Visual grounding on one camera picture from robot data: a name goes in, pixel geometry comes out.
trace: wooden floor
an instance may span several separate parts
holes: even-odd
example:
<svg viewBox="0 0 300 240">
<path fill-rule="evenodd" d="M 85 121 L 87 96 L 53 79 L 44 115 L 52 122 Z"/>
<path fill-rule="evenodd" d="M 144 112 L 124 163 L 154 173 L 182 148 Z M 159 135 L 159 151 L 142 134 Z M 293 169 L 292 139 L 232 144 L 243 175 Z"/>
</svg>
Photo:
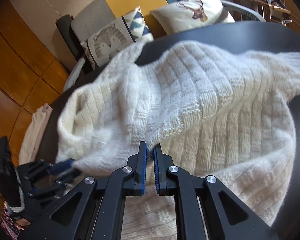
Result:
<svg viewBox="0 0 300 240">
<path fill-rule="evenodd" d="M 0 6 L 0 137 L 8 137 L 15 165 L 32 114 L 62 94 L 67 78 L 63 65 L 4 0 Z M 2 203 L 0 195 L 0 213 Z"/>
</svg>

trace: deer head print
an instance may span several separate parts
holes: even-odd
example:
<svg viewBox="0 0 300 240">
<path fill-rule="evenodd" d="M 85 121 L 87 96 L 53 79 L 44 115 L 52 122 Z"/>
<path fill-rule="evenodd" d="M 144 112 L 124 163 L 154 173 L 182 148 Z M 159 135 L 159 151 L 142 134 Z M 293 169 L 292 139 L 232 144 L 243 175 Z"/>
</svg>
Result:
<svg viewBox="0 0 300 240">
<path fill-rule="evenodd" d="M 179 1 L 177 5 L 181 8 L 185 8 L 192 11 L 193 12 L 192 19 L 194 20 L 200 19 L 201 22 L 205 22 L 206 20 L 208 20 L 207 15 L 204 13 L 203 2 L 201 0 L 189 0 L 189 2 L 194 3 L 196 5 L 196 8 L 186 6 L 185 1 L 183 0 Z"/>
</svg>

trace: beige wall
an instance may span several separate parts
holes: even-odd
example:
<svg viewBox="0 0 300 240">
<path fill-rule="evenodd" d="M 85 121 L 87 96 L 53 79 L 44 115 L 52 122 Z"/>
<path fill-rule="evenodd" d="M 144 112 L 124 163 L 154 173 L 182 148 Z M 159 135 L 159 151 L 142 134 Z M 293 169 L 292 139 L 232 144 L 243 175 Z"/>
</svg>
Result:
<svg viewBox="0 0 300 240">
<path fill-rule="evenodd" d="M 93 0 L 10 0 L 34 34 L 67 68 L 75 65 L 74 57 L 59 33 L 55 22 L 63 15 L 75 17 Z"/>
</svg>

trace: wall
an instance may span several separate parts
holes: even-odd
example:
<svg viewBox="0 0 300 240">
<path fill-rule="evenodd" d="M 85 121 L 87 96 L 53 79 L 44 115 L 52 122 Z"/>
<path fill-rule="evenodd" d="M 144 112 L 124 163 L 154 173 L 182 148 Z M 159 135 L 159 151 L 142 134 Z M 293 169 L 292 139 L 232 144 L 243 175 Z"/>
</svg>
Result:
<svg viewBox="0 0 300 240">
<path fill-rule="evenodd" d="M 0 5 L 0 137 L 8 137 L 15 166 L 32 114 L 62 94 L 67 78 L 63 65 L 4 0 Z"/>
<path fill-rule="evenodd" d="M 10 0 L 11 4 L 51 53 L 67 68 L 75 65 L 74 57 L 55 23 L 66 14 L 75 17 L 93 0 Z"/>
</svg>

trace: ribbed knit fabric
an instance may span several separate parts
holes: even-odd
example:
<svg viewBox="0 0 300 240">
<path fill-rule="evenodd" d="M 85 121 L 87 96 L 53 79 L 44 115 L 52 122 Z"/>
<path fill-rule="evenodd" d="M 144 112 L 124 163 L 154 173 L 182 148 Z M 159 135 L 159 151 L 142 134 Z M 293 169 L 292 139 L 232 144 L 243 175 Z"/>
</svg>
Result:
<svg viewBox="0 0 300 240">
<path fill-rule="evenodd" d="M 300 53 L 233 55 L 179 42 L 159 60 L 134 64 L 144 44 L 120 52 L 77 89 L 58 120 L 57 160 L 75 158 L 103 176 L 126 164 L 144 140 L 161 143 L 175 165 L 216 175 L 271 225 L 287 192 L 296 136 L 287 102 L 300 94 Z M 127 198 L 122 239 L 176 239 L 173 198 L 154 189 Z"/>
</svg>

